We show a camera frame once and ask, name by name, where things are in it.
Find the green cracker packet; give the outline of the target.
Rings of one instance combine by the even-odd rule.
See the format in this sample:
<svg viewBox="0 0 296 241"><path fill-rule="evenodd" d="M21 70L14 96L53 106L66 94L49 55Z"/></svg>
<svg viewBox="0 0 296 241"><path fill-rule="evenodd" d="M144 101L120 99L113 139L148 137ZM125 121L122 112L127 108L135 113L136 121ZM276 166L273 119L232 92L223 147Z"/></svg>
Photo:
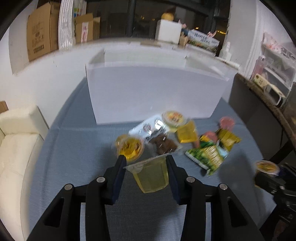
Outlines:
<svg viewBox="0 0 296 241"><path fill-rule="evenodd" d="M207 175L215 173L229 155L229 151L220 142L202 142L199 148L189 149L185 155L203 168Z"/></svg>

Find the yellow snack packet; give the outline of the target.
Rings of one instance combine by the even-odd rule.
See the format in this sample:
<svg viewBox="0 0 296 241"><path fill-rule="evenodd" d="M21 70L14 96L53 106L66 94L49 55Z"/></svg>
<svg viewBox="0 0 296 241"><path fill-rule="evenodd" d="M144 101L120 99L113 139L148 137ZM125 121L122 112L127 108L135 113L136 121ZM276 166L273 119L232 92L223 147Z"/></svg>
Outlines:
<svg viewBox="0 0 296 241"><path fill-rule="evenodd" d="M234 133L226 129L219 129L216 132L220 144L230 152L235 144L241 141L241 138L237 137Z"/></svg>

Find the pale green jelly cup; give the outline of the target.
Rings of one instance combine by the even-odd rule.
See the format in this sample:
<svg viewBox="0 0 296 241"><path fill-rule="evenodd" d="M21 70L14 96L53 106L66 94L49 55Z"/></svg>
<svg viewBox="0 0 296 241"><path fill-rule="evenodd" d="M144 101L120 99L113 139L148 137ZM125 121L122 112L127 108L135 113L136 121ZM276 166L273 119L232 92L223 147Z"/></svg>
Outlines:
<svg viewBox="0 0 296 241"><path fill-rule="evenodd" d="M154 193L169 184L166 157L168 154L149 158L125 167L138 184L143 193Z"/></svg>

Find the yellow orange jelly cup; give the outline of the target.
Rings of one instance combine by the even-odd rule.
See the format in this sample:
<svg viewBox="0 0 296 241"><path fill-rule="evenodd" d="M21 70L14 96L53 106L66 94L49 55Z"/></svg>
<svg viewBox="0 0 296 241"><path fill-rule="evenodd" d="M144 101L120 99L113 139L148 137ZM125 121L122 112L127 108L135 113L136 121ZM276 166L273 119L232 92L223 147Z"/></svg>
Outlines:
<svg viewBox="0 0 296 241"><path fill-rule="evenodd" d="M177 138L181 144L193 143L198 140L195 122L189 120L185 125L177 128Z"/></svg>

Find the pink jelly cup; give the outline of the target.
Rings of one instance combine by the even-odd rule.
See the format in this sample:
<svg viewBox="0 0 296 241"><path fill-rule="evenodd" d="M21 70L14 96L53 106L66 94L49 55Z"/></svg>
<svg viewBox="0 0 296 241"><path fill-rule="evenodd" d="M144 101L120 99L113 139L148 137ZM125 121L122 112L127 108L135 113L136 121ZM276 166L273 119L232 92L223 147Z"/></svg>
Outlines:
<svg viewBox="0 0 296 241"><path fill-rule="evenodd" d="M218 142L218 137L215 132L208 131L200 136L200 147L205 148L214 146Z"/></svg>
<svg viewBox="0 0 296 241"><path fill-rule="evenodd" d="M229 116L224 116L220 119L219 125L221 129L228 130L232 132L234 126L235 126L235 121L233 118Z"/></svg>

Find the yellow lidded jelly cup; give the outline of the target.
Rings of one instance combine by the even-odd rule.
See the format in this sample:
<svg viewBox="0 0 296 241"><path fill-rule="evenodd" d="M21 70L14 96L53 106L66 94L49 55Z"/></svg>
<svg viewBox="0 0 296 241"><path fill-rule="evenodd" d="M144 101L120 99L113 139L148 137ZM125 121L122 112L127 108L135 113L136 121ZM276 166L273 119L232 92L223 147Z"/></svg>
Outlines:
<svg viewBox="0 0 296 241"><path fill-rule="evenodd" d="M127 162L136 161L144 152L144 141L140 137L121 135L115 141L116 155L125 156Z"/></svg>

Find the brown chocolate snack bag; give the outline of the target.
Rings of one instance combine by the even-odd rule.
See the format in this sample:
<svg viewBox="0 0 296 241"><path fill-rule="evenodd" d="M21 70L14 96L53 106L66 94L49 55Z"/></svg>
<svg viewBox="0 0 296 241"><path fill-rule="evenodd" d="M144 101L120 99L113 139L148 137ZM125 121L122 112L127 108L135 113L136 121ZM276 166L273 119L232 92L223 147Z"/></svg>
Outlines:
<svg viewBox="0 0 296 241"><path fill-rule="evenodd" d="M161 114L145 119L128 132L144 140L156 155L164 155L181 151L181 145L170 134L170 128Z"/></svg>

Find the orange lidded jelly cup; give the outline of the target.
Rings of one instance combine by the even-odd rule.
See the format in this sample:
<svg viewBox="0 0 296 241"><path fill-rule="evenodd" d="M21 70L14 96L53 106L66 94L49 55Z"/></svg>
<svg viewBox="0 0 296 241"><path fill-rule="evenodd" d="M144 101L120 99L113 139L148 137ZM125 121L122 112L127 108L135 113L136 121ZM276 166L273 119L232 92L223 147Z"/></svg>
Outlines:
<svg viewBox="0 0 296 241"><path fill-rule="evenodd" d="M162 113L163 121L169 129L169 132L175 133L177 129L187 123L187 119L177 111L165 111Z"/></svg>

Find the blue grey table cloth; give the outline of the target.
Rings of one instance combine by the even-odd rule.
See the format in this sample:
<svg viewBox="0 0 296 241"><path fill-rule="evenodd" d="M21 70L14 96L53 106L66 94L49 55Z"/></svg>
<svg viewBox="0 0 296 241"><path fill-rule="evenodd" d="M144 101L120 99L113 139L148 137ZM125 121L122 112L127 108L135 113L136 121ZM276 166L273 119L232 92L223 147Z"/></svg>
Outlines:
<svg viewBox="0 0 296 241"><path fill-rule="evenodd" d="M225 162L211 176L183 153L175 153L176 164L204 184L227 184L253 221L261 226L275 208L273 197L254 185L255 163L262 154L251 133L227 102L220 100L208 119L196 120L199 133L215 131L223 116L234 118L235 144ZM69 96L43 143L35 165L29 199L29 224L34 227L60 189L67 183L88 184L116 163L115 139L134 127L133 123L97 125L83 79ZM170 187L144 194L133 175L126 173L120 196L106 207L112 240L179 240L184 206L172 197Z"/></svg>

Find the cream white sofa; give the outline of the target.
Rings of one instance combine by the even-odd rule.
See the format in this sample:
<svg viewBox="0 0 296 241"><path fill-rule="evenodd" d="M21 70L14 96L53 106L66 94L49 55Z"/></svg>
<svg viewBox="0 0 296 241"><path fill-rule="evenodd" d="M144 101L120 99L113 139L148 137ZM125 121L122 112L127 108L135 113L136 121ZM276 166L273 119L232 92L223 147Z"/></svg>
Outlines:
<svg viewBox="0 0 296 241"><path fill-rule="evenodd" d="M1 221L14 240L26 240L35 164L48 127L36 105L1 113Z"/></svg>

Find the white cardboard box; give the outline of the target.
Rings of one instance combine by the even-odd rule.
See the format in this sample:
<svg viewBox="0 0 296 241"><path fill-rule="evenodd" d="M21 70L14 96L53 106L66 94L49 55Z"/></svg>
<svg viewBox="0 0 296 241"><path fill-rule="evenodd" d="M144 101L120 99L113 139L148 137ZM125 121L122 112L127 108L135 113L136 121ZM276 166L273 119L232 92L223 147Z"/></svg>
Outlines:
<svg viewBox="0 0 296 241"><path fill-rule="evenodd" d="M86 65L97 124L142 121L175 110L209 118L228 100L237 70L202 53L153 47L102 49Z"/></svg>

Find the clear plastic drawer organizer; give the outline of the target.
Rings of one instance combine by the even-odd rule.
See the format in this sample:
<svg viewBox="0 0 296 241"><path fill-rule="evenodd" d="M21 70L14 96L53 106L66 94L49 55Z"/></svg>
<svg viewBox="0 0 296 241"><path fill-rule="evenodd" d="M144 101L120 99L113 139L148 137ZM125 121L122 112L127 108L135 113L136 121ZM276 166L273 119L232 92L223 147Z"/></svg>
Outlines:
<svg viewBox="0 0 296 241"><path fill-rule="evenodd" d="M288 96L295 82L295 54L265 32L261 42L261 55L256 61L251 79L256 74L275 85L284 96Z"/></svg>

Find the small open cardboard box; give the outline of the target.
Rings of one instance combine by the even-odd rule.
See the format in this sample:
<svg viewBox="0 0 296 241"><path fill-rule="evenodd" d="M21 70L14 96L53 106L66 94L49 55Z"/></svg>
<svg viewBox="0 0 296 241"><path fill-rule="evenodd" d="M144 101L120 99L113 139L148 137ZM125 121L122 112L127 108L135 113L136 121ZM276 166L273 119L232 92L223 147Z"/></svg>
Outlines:
<svg viewBox="0 0 296 241"><path fill-rule="evenodd" d="M74 20L76 44L87 43L100 37L100 17L93 17L92 13L78 16Z"/></svg>

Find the large brown cardboard box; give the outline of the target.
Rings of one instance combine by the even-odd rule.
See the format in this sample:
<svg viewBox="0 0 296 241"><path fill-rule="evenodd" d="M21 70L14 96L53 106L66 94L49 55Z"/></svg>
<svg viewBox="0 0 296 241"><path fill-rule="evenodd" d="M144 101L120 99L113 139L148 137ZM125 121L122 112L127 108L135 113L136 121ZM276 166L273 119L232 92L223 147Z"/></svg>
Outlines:
<svg viewBox="0 0 296 241"><path fill-rule="evenodd" d="M58 50L60 3L50 1L32 12L27 23L29 61Z"/></svg>

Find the white foam box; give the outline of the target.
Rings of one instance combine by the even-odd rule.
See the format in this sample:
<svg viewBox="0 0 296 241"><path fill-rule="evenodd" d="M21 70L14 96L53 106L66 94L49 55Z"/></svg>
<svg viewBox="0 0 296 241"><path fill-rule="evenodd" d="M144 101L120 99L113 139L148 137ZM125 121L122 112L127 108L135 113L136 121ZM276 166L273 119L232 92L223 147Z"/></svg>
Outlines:
<svg viewBox="0 0 296 241"><path fill-rule="evenodd" d="M178 44L182 30L182 24L168 20L158 20L155 39L158 41Z"/></svg>

